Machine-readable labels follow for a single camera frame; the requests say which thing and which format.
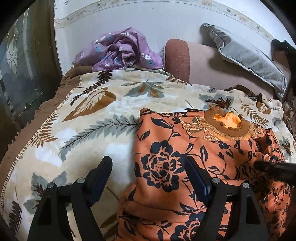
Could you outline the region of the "beige leaf-print blanket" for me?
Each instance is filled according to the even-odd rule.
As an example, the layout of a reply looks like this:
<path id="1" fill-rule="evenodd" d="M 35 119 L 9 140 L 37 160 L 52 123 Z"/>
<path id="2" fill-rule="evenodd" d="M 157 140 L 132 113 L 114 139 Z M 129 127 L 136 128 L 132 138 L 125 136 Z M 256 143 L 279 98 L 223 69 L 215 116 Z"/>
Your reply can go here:
<path id="1" fill-rule="evenodd" d="M 18 240 L 26 240 L 46 185 L 72 183 L 110 156 L 111 176 L 93 211 L 103 234 L 116 240 L 120 202 L 136 181 L 134 145 L 140 111 L 186 113 L 210 107 L 271 129 L 285 162 L 295 161 L 295 142 L 282 121 L 283 109 L 277 100 L 252 100 L 237 89 L 215 90 L 150 71 L 87 73 L 13 161 L 1 193 L 5 221 Z"/>

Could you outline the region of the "purple floral cloth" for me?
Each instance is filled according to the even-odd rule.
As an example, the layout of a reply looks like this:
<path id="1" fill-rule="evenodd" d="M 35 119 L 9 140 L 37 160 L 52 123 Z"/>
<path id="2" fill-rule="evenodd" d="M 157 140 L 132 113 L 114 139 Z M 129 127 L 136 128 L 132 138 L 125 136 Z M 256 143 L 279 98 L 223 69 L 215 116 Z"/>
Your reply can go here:
<path id="1" fill-rule="evenodd" d="M 164 67 L 161 56 L 152 51 L 145 36 L 132 27 L 102 34 L 81 50 L 72 64 L 91 66 L 93 72 L 125 70 L 133 65 L 152 70 Z"/>

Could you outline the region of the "orange floral garment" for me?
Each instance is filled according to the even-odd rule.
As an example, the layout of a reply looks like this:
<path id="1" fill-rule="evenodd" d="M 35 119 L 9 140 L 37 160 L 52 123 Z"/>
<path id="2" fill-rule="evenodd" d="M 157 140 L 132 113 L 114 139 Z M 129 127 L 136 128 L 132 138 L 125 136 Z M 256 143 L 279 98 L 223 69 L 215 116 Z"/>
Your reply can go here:
<path id="1" fill-rule="evenodd" d="M 271 129 L 220 108 L 186 113 L 140 111 L 134 145 L 136 181 L 119 205 L 116 240 L 192 240 L 206 206 L 185 172 L 193 158 L 210 177 L 247 182 L 259 203 L 270 240 L 286 229 L 289 185 L 254 168 L 255 161 L 283 163 Z"/>

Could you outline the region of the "grey pillow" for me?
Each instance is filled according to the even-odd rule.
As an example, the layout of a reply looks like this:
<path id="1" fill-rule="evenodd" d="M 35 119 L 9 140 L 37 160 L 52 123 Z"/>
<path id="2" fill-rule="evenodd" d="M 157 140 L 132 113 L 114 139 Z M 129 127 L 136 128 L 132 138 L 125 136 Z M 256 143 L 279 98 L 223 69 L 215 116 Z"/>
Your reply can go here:
<path id="1" fill-rule="evenodd" d="M 279 100 L 285 96 L 288 86 L 288 69 L 273 61 L 254 45 L 228 30 L 203 23 L 209 37 L 215 43 L 220 56 L 234 63 L 271 86 Z"/>

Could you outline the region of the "dark wooden glass door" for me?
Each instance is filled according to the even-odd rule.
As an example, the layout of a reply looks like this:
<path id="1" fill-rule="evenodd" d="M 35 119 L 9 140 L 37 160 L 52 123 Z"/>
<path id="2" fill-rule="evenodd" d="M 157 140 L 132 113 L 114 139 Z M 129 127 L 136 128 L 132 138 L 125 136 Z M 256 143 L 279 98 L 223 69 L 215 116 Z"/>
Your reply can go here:
<path id="1" fill-rule="evenodd" d="M 53 98 L 62 78 L 54 34 L 54 1 L 34 1 L 1 41 L 1 154 Z"/>

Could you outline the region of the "pink and maroon bolster pillow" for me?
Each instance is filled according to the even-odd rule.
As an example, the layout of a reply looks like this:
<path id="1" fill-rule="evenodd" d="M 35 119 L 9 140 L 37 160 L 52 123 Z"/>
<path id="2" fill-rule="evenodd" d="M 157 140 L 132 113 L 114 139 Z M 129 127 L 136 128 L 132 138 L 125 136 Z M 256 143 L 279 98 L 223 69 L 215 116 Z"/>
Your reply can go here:
<path id="1" fill-rule="evenodd" d="M 242 85 L 254 94 L 273 99 L 273 88 L 242 67 L 223 60 L 216 48 L 170 39 L 164 48 L 165 70 L 191 84 L 225 90 Z"/>

